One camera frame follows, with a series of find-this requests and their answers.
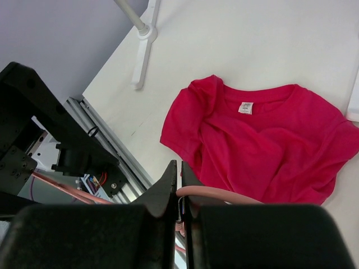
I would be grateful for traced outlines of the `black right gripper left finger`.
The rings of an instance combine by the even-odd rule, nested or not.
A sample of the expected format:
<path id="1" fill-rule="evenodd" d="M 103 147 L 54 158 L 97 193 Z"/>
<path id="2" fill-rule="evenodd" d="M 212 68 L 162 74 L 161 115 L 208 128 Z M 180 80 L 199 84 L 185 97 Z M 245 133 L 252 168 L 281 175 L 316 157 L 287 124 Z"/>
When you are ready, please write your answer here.
<path id="1" fill-rule="evenodd" d="M 177 162 L 127 205 L 32 205 L 11 221 L 2 268 L 173 268 Z"/>

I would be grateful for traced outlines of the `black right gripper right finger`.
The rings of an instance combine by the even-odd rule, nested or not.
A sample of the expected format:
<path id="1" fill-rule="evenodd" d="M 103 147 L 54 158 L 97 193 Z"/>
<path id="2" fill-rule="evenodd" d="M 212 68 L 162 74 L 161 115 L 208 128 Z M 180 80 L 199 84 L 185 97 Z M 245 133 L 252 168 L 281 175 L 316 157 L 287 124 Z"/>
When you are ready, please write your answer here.
<path id="1" fill-rule="evenodd" d="M 354 268 L 333 218 L 316 205 L 182 201 L 188 268 Z"/>

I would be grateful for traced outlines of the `pink wire hanger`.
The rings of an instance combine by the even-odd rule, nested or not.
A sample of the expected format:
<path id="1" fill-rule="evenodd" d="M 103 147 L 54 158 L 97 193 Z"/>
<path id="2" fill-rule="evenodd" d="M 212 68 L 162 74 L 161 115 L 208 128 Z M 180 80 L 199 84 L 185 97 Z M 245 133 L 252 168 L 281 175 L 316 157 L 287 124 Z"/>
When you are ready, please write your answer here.
<path id="1" fill-rule="evenodd" d="M 41 175 L 38 172 L 33 172 L 32 176 L 36 179 L 41 180 L 42 182 L 49 184 L 50 186 L 57 188 L 63 193 L 66 193 L 73 198 L 82 201 L 89 205 L 97 204 L 103 204 L 103 205 L 114 205 L 116 203 L 99 198 L 95 195 L 92 195 L 90 193 L 86 193 L 84 191 L 78 190 L 76 188 L 73 188 L 66 184 L 61 184 L 53 179 L 50 179 L 44 175 Z M 178 198 L 182 198 L 185 196 L 200 196 L 200 197 L 206 197 L 206 198 L 214 198 L 216 200 L 221 200 L 226 203 L 230 204 L 237 204 L 237 205 L 249 205 L 249 204 L 262 204 L 262 202 L 257 201 L 253 198 L 243 196 L 238 193 L 226 191 L 219 188 L 213 188 L 213 187 L 206 187 L 206 186 L 195 186 L 190 185 L 186 187 L 181 187 L 180 189 L 176 190 L 176 196 Z"/>

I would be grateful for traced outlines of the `pink t shirt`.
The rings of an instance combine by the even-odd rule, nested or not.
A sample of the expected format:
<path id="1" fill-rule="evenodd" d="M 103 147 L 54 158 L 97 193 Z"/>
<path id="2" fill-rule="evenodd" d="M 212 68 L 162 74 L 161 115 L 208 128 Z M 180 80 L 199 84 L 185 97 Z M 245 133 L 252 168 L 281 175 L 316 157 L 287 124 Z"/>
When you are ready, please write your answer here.
<path id="1" fill-rule="evenodd" d="M 213 75 L 179 92 L 160 142 L 208 187 L 263 203 L 321 205 L 358 153 L 358 128 L 300 85 L 242 91 Z"/>

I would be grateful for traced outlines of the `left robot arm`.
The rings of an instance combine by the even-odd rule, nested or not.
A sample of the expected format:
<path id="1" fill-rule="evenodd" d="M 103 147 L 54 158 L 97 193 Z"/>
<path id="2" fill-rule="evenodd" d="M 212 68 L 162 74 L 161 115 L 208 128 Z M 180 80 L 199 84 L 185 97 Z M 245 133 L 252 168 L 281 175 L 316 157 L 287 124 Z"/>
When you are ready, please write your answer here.
<path id="1" fill-rule="evenodd" d="M 36 151 L 54 138 L 50 168 L 69 177 L 100 176 L 107 195 L 127 183 L 119 160 L 85 131 L 36 71 L 17 62 L 1 71 L 1 220 L 10 221 L 33 201 L 18 196 L 40 164 Z"/>

